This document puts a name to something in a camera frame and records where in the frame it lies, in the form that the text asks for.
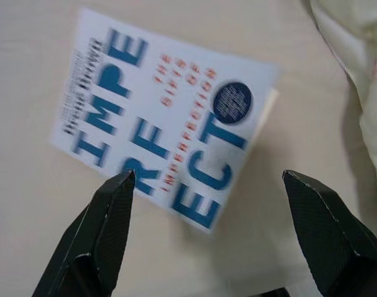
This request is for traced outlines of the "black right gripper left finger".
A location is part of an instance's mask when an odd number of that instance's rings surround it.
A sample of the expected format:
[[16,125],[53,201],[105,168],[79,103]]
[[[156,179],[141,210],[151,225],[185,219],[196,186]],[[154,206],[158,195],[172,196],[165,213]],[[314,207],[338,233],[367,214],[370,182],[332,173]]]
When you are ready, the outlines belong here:
[[111,296],[128,240],[135,174],[107,179],[59,240],[34,296]]

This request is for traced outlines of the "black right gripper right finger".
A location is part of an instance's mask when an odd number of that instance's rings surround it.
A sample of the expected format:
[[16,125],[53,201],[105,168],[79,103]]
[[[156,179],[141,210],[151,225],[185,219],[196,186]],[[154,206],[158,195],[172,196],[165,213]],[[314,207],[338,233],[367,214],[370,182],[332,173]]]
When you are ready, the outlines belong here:
[[377,296],[377,238],[318,180],[285,170],[295,232],[323,296]]

